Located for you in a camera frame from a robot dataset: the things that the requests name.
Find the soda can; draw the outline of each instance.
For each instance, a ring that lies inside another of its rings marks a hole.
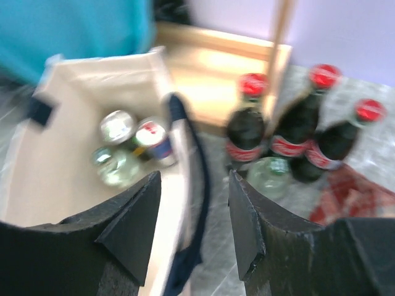
[[[137,127],[135,141],[148,152],[162,166],[169,167],[177,162],[168,132],[156,117],[149,117],[141,121]]]
[[[137,126],[136,118],[123,110],[117,110],[102,119],[100,132],[103,141],[110,145],[119,145],[129,140]]]

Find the red plaid fabric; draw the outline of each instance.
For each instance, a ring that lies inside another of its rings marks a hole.
[[[328,225],[344,217],[395,217],[395,193],[344,165],[329,174],[328,186],[309,220]]]

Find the glass bottle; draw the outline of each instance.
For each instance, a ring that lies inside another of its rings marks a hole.
[[[331,65],[316,65],[309,73],[309,87],[279,117],[267,156],[301,157],[318,125],[323,96],[341,78]]]
[[[326,171],[336,170],[355,146],[359,134],[369,124],[385,116],[383,105],[372,99],[362,99],[355,105],[352,116],[320,131],[310,142],[304,156],[290,162],[294,179],[311,183]]]
[[[267,79],[264,75],[249,73],[241,77],[239,85],[243,99],[226,127],[225,165],[227,171],[234,169],[244,176],[249,164],[262,153],[266,122],[260,112],[260,97],[267,88]]]
[[[140,170],[139,160],[123,149],[101,147],[93,152],[92,161],[99,177],[108,186],[130,187]]]
[[[290,180],[288,161],[281,157],[258,160],[252,164],[247,175],[247,182],[273,201],[285,195]]]

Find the dark soda bottle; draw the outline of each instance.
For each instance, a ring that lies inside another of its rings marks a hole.
[[[249,73],[241,77],[239,86],[243,99],[226,127],[225,167],[245,176],[249,164],[262,153],[266,122],[260,111],[260,98],[267,89],[267,79],[262,74]]]
[[[357,142],[361,129],[379,120],[385,113],[385,108],[377,101],[358,101],[350,119],[319,132],[304,156],[292,159],[290,167],[293,177],[310,183],[318,180],[324,172],[339,168]]]
[[[340,71],[331,65],[316,65],[310,70],[309,87],[279,117],[268,156],[294,158],[303,155],[318,125],[322,97],[340,78]]]

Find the red bottle cap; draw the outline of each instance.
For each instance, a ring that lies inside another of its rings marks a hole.
[[[358,117],[364,121],[378,121],[386,115],[383,105],[372,99],[362,99],[355,105]]]
[[[334,66],[321,64],[310,70],[309,78],[319,88],[331,88],[340,80],[341,72]]]
[[[261,95],[268,86],[267,77],[263,74],[248,73],[240,78],[240,89],[249,96]]]

